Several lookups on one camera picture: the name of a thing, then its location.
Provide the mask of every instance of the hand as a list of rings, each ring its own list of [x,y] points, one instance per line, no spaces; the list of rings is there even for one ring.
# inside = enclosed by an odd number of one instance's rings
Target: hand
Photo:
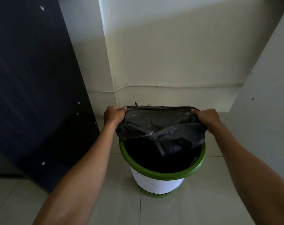
[[[126,106],[123,108],[108,106],[104,113],[104,125],[114,125],[117,129],[119,123],[124,119],[126,110]]]
[[[197,118],[208,127],[208,131],[212,133],[212,129],[222,122],[219,119],[219,114],[215,109],[207,109],[207,110],[195,110],[191,109],[191,112],[197,116]]]

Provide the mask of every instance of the tile grout line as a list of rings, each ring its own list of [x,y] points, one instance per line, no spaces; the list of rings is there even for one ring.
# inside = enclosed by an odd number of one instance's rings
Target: tile grout line
[[[141,195],[142,195],[142,192],[140,191],[140,216],[139,216],[139,225],[141,224]]]
[[[21,180],[19,180],[16,185],[14,186],[14,188],[11,190],[11,192],[9,193],[9,195],[5,198],[5,200],[1,203],[0,205],[0,209],[2,208],[2,206],[5,204],[5,202],[8,200],[8,198],[10,197],[10,195],[12,194],[12,192],[16,189],[17,185],[20,183]]]

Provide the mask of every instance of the white wall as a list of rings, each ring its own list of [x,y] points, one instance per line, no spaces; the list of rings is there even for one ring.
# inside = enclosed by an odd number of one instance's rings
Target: white wall
[[[100,0],[115,88],[244,83],[283,0]],[[124,88],[120,106],[191,105],[226,112],[239,88]]]
[[[228,113],[226,125],[240,143],[284,177],[284,15]]]
[[[59,0],[59,4],[85,86],[113,90],[98,0]],[[114,93],[88,91],[88,95],[96,115],[116,106]]]

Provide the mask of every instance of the tile floor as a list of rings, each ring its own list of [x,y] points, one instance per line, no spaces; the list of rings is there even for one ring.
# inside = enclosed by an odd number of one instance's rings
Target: tile floor
[[[103,122],[97,118],[100,130]],[[166,198],[141,194],[114,136],[92,224],[254,224],[231,182],[214,137],[207,133],[200,169]],[[0,225],[30,225],[47,194],[29,180],[0,179]]]

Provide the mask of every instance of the black wooden panel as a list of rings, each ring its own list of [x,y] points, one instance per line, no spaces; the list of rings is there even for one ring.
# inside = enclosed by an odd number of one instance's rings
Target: black wooden panel
[[[51,191],[98,135],[58,1],[0,0],[0,152]]]

